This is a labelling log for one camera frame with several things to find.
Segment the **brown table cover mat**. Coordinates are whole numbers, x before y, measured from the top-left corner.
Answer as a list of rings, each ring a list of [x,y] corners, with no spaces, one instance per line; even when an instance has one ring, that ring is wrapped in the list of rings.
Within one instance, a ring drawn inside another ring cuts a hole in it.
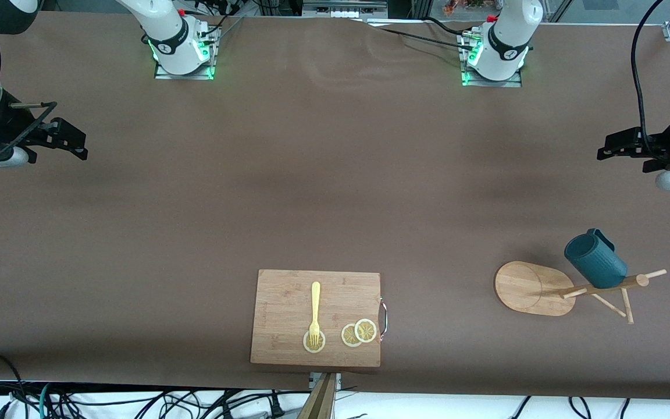
[[[303,388],[250,362],[261,269],[377,272],[381,365],[361,392],[670,398],[670,193],[596,159],[638,122],[633,26],[541,26],[521,88],[464,87],[457,54],[362,22],[245,18],[214,80],[156,80],[130,15],[41,13],[2,35],[2,84],[86,134],[0,169],[0,354],[24,379]],[[599,229],[633,324],[494,290]]]

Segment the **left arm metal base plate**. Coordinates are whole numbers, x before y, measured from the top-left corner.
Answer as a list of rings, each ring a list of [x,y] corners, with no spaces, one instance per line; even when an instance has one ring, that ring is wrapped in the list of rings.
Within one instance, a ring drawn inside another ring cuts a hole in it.
[[[521,70],[516,72],[506,80],[491,80],[482,76],[477,69],[472,66],[476,59],[483,52],[483,43],[480,40],[481,35],[476,31],[462,31],[455,36],[458,48],[458,58],[460,60],[460,70],[462,74],[462,85],[464,87],[504,87],[520,88],[522,87]]]

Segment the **wooden post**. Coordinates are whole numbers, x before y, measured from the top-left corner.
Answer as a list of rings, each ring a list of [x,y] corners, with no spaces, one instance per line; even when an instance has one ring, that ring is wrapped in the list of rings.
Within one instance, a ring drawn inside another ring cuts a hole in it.
[[[313,373],[314,387],[296,419],[333,419],[335,395],[340,390],[339,373]]]

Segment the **wooden mug rack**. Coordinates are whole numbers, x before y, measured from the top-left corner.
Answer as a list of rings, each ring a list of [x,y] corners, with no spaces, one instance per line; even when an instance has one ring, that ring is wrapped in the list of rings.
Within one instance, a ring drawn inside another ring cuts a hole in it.
[[[587,280],[575,286],[561,271],[531,262],[512,261],[503,265],[494,278],[494,290],[505,307],[531,315],[559,317],[568,314],[575,302],[593,297],[618,316],[633,324],[629,289],[644,288],[651,279],[667,274],[665,269],[627,275],[614,288],[598,289]]]

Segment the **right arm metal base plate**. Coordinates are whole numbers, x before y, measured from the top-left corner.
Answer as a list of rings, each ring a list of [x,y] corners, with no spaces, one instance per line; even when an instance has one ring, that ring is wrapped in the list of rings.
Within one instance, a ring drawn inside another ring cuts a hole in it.
[[[156,51],[152,50],[152,57],[156,61],[156,69],[154,71],[155,79],[166,80],[213,80],[215,79],[216,61],[220,51],[221,28],[212,26],[208,28],[207,22],[200,22],[197,26],[199,31],[197,36],[192,40],[186,42],[185,50],[192,52],[191,56],[186,55],[189,61],[197,64],[196,68],[186,74],[174,74],[168,72],[162,64],[160,64]]]

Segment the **teal mug with yellow interior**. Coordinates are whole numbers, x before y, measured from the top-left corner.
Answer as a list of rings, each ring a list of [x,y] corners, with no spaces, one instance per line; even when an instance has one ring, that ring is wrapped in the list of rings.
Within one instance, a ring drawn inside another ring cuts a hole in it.
[[[628,275],[628,266],[617,255],[614,244],[596,228],[569,241],[564,255],[598,289],[619,286]]]

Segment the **yellow plastic fork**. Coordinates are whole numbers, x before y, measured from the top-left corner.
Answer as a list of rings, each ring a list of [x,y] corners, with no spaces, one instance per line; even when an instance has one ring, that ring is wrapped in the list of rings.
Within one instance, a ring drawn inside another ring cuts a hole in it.
[[[320,332],[320,326],[319,326],[320,290],[321,290],[321,284],[319,282],[313,282],[311,284],[312,321],[309,324],[308,331],[315,336]]]

